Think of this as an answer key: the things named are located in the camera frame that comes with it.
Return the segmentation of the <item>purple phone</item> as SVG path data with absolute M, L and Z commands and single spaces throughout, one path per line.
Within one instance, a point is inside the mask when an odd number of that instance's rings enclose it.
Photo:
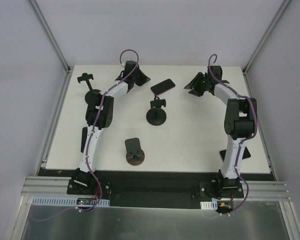
M 176 84 L 170 79 L 163 80 L 153 86 L 150 87 L 151 92 L 155 96 L 159 96 L 171 89 L 173 89 L 176 86 Z

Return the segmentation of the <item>black round-base clamp stand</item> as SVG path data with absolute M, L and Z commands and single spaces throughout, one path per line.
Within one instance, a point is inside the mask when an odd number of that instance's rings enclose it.
M 146 113 L 146 120 L 152 126 L 160 126 L 167 120 L 167 114 L 162 109 L 166 107 L 167 102 L 165 99 L 160 99 L 157 95 L 150 101 L 150 110 Z

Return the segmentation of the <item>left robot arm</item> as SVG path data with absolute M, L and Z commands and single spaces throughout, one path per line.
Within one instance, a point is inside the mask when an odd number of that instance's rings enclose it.
M 79 83 L 86 82 L 89 88 L 85 96 L 87 127 L 82 129 L 83 156 L 68 182 L 67 194 L 69 195 L 100 193 L 101 187 L 95 174 L 97 158 L 103 135 L 113 121 L 115 99 L 129 93 L 135 85 L 141 87 L 151 80 L 140 70 L 139 63 L 133 60 L 126 61 L 124 70 L 115 79 L 113 86 L 104 92 L 92 88 L 90 81 L 93 79 L 93 75 L 88 73 L 83 73 L 77 78 Z

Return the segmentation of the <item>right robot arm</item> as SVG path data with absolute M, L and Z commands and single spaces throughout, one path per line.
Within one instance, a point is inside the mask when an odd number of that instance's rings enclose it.
M 221 66 L 209 66 L 206 73 L 198 72 L 184 87 L 196 97 L 209 92 L 226 105 L 224 131 L 227 134 L 227 148 L 223 164 L 216 180 L 204 190 L 207 196 L 215 199 L 230 197 L 242 187 L 241 163 L 248 141 L 258 131 L 256 99 L 237 93 L 228 81 L 222 79 L 222 74 Z

